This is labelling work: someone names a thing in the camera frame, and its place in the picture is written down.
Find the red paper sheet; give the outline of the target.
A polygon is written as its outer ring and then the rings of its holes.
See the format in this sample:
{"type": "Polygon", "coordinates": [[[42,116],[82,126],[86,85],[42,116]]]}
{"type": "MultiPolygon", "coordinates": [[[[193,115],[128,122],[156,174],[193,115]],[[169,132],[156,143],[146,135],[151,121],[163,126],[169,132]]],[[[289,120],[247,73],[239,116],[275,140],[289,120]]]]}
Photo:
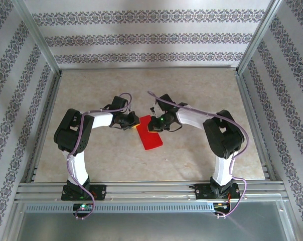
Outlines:
{"type": "Polygon", "coordinates": [[[158,133],[151,133],[148,131],[148,124],[151,120],[150,115],[146,115],[143,117],[140,117],[140,126],[138,126],[137,132],[140,137],[140,140],[143,144],[143,147],[145,150],[151,150],[154,148],[158,148],[163,145],[163,142],[161,140],[161,137],[158,133]]]}

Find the grey metal sheet panel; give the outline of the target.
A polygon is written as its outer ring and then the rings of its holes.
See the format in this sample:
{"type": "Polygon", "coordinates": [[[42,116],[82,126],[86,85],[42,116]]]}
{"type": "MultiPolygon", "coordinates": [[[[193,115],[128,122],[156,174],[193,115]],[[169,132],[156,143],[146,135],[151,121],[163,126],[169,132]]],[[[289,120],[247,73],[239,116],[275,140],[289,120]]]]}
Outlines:
{"type": "Polygon", "coordinates": [[[10,241],[298,241],[277,201],[244,202],[227,218],[210,212],[110,212],[84,221],[62,207],[27,205],[10,241]]]}

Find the aluminium rear rail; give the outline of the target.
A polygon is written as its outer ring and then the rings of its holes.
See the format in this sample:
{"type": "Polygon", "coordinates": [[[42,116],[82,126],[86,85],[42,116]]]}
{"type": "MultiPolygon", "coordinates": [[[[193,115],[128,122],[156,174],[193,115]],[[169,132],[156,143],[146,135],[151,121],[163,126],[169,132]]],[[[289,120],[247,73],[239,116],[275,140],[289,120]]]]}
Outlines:
{"type": "Polygon", "coordinates": [[[237,67],[230,67],[227,65],[214,66],[163,66],[163,67],[121,67],[121,68],[62,68],[61,72],[66,71],[105,71],[105,70],[163,70],[163,69],[220,69],[238,71],[237,67]]]}

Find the aluminium side rail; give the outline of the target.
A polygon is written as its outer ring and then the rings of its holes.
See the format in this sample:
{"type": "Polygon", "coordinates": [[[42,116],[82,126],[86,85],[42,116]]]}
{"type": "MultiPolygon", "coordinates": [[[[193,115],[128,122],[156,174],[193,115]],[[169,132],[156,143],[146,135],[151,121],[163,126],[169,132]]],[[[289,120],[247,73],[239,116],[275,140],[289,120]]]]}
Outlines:
{"type": "Polygon", "coordinates": [[[264,140],[263,140],[260,128],[259,128],[259,124],[256,119],[254,107],[252,105],[250,95],[247,91],[244,79],[237,72],[235,74],[235,78],[236,78],[236,82],[237,82],[237,85],[238,85],[238,88],[240,91],[240,95],[241,95],[241,98],[243,101],[243,105],[244,105],[247,119],[249,122],[250,130],[251,130],[251,133],[253,136],[253,141],[254,141],[254,144],[255,144],[255,147],[256,147],[256,150],[258,153],[258,157],[260,159],[261,166],[263,167],[265,179],[267,181],[278,181],[279,178],[273,170],[273,167],[272,167],[269,155],[268,155],[268,151],[264,144],[264,140]]]}
{"type": "Polygon", "coordinates": [[[41,119],[38,125],[34,147],[27,162],[21,183],[31,183],[35,175],[34,171],[38,168],[62,75],[62,72],[60,72],[52,80],[52,84],[50,86],[46,102],[43,107],[41,119]]]}

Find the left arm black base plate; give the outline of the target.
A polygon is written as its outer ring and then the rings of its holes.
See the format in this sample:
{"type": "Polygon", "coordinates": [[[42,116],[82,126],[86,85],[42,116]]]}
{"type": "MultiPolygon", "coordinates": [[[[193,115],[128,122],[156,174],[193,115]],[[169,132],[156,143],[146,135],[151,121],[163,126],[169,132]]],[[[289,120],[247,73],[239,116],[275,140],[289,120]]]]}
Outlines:
{"type": "MultiPolygon", "coordinates": [[[[94,200],[103,201],[106,196],[106,185],[90,185],[89,192],[94,200]]],[[[77,186],[77,190],[72,190],[68,185],[63,186],[61,200],[63,201],[90,201],[92,198],[77,186]]]]}

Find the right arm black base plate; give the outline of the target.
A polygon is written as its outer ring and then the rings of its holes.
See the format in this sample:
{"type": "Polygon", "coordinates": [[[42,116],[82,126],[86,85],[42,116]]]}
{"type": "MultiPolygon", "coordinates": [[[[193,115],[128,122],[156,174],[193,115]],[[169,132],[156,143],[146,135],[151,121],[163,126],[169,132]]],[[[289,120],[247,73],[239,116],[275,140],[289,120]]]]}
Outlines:
{"type": "Polygon", "coordinates": [[[195,184],[196,199],[227,199],[228,194],[231,198],[240,198],[239,187],[236,183],[231,185],[215,186],[214,184],[195,184]]]}

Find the aluminium frame post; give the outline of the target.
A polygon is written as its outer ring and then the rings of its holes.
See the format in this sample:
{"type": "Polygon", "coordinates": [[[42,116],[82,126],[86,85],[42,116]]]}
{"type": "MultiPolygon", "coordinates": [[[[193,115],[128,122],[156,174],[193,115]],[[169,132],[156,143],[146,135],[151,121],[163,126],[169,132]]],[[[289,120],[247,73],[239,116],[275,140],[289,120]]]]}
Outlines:
{"type": "Polygon", "coordinates": [[[20,17],[22,18],[23,22],[25,23],[26,27],[28,28],[30,34],[32,35],[34,41],[40,48],[42,54],[44,55],[46,61],[52,68],[55,73],[61,73],[61,69],[58,66],[54,55],[52,54],[44,36],[42,35],[38,25],[36,24],[32,14],[30,13],[27,5],[25,4],[24,0],[11,0],[15,9],[19,13],[20,17]]]}
{"type": "Polygon", "coordinates": [[[252,39],[250,40],[250,43],[248,47],[246,48],[244,55],[242,59],[240,60],[240,63],[238,64],[236,68],[236,72],[238,75],[241,75],[245,68],[247,67],[250,59],[254,55],[257,46],[261,42],[262,38],[264,37],[271,21],[273,20],[274,16],[276,15],[280,5],[282,4],[283,0],[271,0],[263,17],[260,21],[258,27],[256,28],[252,39]]]}

